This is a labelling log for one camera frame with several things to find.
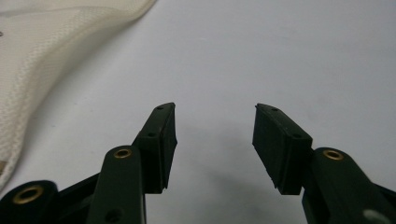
small hole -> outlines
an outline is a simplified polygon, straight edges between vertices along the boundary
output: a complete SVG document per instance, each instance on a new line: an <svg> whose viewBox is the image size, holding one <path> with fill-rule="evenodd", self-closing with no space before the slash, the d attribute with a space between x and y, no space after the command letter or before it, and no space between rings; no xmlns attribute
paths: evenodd
<svg viewBox="0 0 396 224"><path fill-rule="evenodd" d="M107 212L105 221L107 223L116 223L121 220L122 210L121 209L113 209Z"/></svg>
<svg viewBox="0 0 396 224"><path fill-rule="evenodd" d="M340 152L334 151L334 150L324 150L323 154L331 159L331 160L335 160L335 161L341 161L344 159L344 155L341 154Z"/></svg>
<svg viewBox="0 0 396 224"><path fill-rule="evenodd" d="M29 189L21 194L21 199L27 199L35 196L38 193L37 189Z"/></svg>
<svg viewBox="0 0 396 224"><path fill-rule="evenodd" d="M114 157L118 159L126 158L132 155L131 149L120 149L116 153L114 153Z"/></svg>
<svg viewBox="0 0 396 224"><path fill-rule="evenodd" d="M16 204L25 204L34 201L43 194L43 188L39 185L34 185L21 190L15 195L13 202Z"/></svg>

woven fabric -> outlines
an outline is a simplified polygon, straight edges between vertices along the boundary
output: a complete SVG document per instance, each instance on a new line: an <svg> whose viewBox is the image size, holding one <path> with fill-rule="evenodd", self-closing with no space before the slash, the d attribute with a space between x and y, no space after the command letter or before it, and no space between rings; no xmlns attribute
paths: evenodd
<svg viewBox="0 0 396 224"><path fill-rule="evenodd" d="M5 0L0 5L0 190L32 113L89 35L142 16L154 0Z"/></svg>

metal grommet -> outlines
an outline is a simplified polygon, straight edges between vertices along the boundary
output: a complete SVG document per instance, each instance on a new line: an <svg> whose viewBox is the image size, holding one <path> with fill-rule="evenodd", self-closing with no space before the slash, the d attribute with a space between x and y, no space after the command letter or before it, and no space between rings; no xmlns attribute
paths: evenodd
<svg viewBox="0 0 396 224"><path fill-rule="evenodd" d="M132 150L129 148L122 148L114 153L114 157L117 159L127 158L132 155Z"/></svg>
<svg viewBox="0 0 396 224"><path fill-rule="evenodd" d="M330 149L324 150L323 155L331 160L334 160L334 161L341 161L344 159L343 154L341 154L338 151L330 150Z"/></svg>
<svg viewBox="0 0 396 224"><path fill-rule="evenodd" d="M33 185L18 192L12 202L14 202L15 204L29 203L40 197L43 192L43 187L39 185Z"/></svg>

white cloth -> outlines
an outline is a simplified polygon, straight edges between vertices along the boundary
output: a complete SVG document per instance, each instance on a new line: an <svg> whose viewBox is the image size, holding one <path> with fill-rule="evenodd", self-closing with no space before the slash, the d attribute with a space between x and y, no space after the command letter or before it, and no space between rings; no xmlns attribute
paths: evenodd
<svg viewBox="0 0 396 224"><path fill-rule="evenodd" d="M0 169L5 165L0 190L21 155L29 118L62 76L78 43L103 28L137 19L154 1L0 3Z"/></svg>

white background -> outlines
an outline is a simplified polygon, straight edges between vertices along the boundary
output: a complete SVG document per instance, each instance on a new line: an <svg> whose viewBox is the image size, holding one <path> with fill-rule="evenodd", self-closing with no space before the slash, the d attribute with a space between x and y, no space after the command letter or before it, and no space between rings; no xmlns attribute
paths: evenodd
<svg viewBox="0 0 396 224"><path fill-rule="evenodd" d="M306 223L301 196L274 189L251 145L257 103L396 190L395 24L390 0L158 1L75 52L2 195L99 172L168 102L178 145L169 189L147 196L150 224Z"/></svg>

